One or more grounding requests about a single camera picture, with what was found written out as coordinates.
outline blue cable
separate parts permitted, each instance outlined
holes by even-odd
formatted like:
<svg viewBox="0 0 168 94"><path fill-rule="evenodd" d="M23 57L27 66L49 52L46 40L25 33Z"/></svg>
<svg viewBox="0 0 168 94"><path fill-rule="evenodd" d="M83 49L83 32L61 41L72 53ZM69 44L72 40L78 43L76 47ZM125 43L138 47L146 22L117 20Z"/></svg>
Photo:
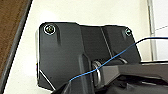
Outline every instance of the blue cable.
<svg viewBox="0 0 168 94"><path fill-rule="evenodd" d="M125 50L123 50L122 52L120 52L119 54L115 55L114 57L110 58L109 60L107 60L105 63L103 63L101 66L99 66L98 68L94 69L94 70L91 70L89 72L86 72L86 73L83 73L83 74L80 74L78 76L75 76L73 77L72 79L70 79L69 81L71 82L72 80L76 79L76 78L79 78L81 76L84 76L84 75L87 75L87 74L90 74L92 72L95 72L97 71L98 69L100 69L101 67L103 67L104 65L106 65L108 62L110 62L111 60L113 60L114 58L118 57L119 55L123 54L124 52L126 52L128 49L130 49L132 46L144 41L144 40L147 40L147 39L168 39L168 37L148 37L148 38L144 38L144 39L141 39L139 40L138 42L135 42L133 43L132 45L128 46Z"/></svg>

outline white wall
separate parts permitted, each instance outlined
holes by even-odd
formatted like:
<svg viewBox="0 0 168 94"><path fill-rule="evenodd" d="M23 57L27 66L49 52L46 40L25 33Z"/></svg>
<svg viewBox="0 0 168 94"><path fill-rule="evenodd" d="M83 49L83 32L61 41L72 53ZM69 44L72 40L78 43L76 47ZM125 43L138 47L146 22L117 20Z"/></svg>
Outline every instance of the white wall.
<svg viewBox="0 0 168 94"><path fill-rule="evenodd" d="M35 31L43 22L123 25L135 40L149 37L147 0L33 0L4 94L49 94L36 80ZM143 61L151 60L150 41L138 44Z"/></svg>
<svg viewBox="0 0 168 94"><path fill-rule="evenodd" d="M168 37L168 0L152 0L155 36ZM168 40L156 40L157 60L168 60Z"/></svg>

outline black device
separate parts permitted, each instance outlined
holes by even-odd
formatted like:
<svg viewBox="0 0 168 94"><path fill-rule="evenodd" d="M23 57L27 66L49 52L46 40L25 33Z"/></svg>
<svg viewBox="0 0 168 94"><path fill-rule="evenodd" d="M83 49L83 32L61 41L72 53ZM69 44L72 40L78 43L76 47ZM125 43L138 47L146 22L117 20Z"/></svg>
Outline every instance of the black device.
<svg viewBox="0 0 168 94"><path fill-rule="evenodd" d="M38 86L53 90L53 94L122 94L129 92L129 88L136 89L137 85L141 88L139 83L142 81L168 85L167 79L163 80L160 73L136 73L134 68L141 61L136 46L97 71L69 81L98 68L135 43L131 29L125 26L46 22L36 32L36 43Z"/></svg>

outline black panel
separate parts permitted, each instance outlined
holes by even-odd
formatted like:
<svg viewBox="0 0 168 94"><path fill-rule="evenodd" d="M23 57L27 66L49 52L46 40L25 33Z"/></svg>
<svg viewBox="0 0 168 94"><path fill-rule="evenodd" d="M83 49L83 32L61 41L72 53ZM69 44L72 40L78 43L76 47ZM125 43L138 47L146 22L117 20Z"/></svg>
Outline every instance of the black panel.
<svg viewBox="0 0 168 94"><path fill-rule="evenodd" d="M91 61L97 59L110 59L110 54L102 34L101 27L80 26L82 31L85 53Z"/></svg>
<svg viewBox="0 0 168 94"><path fill-rule="evenodd" d="M44 32L44 27L48 24L55 27L53 34ZM42 24L39 28L39 42L39 69L56 89L76 75L91 70L89 60L84 55L80 27L76 23ZM78 80L74 83L76 84L74 86L78 87L79 92L73 94L92 92L90 75L87 77L83 76ZM46 85L46 79L41 74L38 84L39 86L52 90L51 87Z"/></svg>
<svg viewBox="0 0 168 94"><path fill-rule="evenodd" d="M132 31L128 27L108 25L102 27L107 38L110 49L118 54L125 50L128 46L135 43ZM138 64L141 61L138 49L136 46L132 47L127 52L120 55L121 58L125 59L129 64Z"/></svg>

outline cable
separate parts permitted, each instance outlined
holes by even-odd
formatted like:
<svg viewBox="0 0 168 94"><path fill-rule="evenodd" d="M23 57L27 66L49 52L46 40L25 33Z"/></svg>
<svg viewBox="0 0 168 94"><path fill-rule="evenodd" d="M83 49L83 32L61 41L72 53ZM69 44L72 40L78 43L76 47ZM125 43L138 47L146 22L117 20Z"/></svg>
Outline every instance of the cable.
<svg viewBox="0 0 168 94"><path fill-rule="evenodd" d="M164 29L164 28L166 28L166 27L168 27L168 25L163 26L163 27L160 27L160 28L156 29L155 31L157 31L157 30L161 30L161 29Z"/></svg>
<svg viewBox="0 0 168 94"><path fill-rule="evenodd" d="M84 76L84 75L87 75L87 74L90 74L92 72L95 72L97 71L98 69L100 69L101 67L103 67L104 65L106 65L108 62L110 62L112 59L118 57L119 55L123 54L124 52L126 52L128 49L130 49L131 47L133 47L134 45L144 41L144 40L147 40L147 39L168 39L168 37L148 37L148 38L143 38L141 40L139 40L138 42L135 42L133 43L132 45L128 46L125 50L123 50L122 52L120 52L119 54L113 56L112 58L110 58L109 60L107 60L105 63L103 63L101 66L99 66L98 68L94 69L94 70L91 70L89 72L86 72L86 73L83 73L83 74L80 74L80 75L77 75L75 77L73 77L72 79L70 79L69 81L71 82L72 80L76 79L76 78L79 78L81 76Z"/></svg>

